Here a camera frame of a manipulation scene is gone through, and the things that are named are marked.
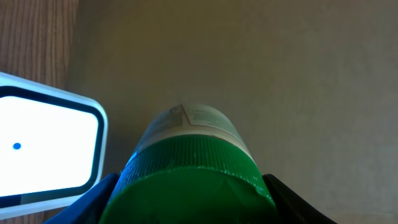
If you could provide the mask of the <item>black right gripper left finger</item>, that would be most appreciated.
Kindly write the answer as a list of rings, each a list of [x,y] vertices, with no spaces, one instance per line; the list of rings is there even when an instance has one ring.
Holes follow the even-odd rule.
[[[109,174],[45,224],[97,224],[119,180],[119,175]]]

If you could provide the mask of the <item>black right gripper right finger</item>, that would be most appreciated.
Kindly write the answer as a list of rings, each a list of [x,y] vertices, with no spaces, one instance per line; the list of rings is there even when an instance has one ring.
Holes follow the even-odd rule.
[[[336,224],[272,174],[262,176],[282,223]]]

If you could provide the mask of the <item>green lid jar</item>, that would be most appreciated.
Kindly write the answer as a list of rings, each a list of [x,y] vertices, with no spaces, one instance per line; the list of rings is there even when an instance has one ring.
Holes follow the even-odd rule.
[[[177,105],[146,129],[101,223],[278,223],[276,205],[232,122]]]

